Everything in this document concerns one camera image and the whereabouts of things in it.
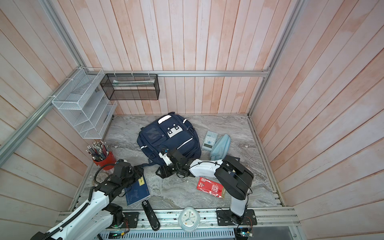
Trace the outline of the navy blue notebook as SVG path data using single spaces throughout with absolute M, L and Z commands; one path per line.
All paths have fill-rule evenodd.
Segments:
M 142 201 L 147 200 L 150 196 L 150 190 L 144 176 L 131 186 L 125 188 L 125 198 L 128 206 L 138 202 L 141 203 Z

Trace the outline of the navy blue student backpack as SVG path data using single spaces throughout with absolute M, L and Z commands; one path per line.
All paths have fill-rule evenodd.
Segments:
M 152 165 L 166 166 L 159 153 L 177 149 L 188 159 L 201 157 L 199 136 L 193 125 L 184 117 L 168 113 L 141 128 L 137 144 Z

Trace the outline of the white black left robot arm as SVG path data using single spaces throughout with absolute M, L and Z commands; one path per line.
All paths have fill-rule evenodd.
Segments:
M 113 167 L 114 172 L 90 189 L 88 199 L 79 208 L 48 232 L 38 232 L 32 239 L 91 240 L 109 227 L 125 227 L 123 209 L 112 201 L 136 183 L 144 175 L 144 169 L 126 160 L 118 160 Z

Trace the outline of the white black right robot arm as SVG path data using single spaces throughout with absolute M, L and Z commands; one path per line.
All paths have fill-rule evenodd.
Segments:
M 157 176 L 163 179 L 173 174 L 179 175 L 181 178 L 215 178 L 231 196 L 231 217 L 242 219 L 245 216 L 249 194 L 252 193 L 254 174 L 237 158 L 227 155 L 216 161 L 188 159 L 176 149 L 161 157 L 170 164 L 160 166 L 156 171 Z

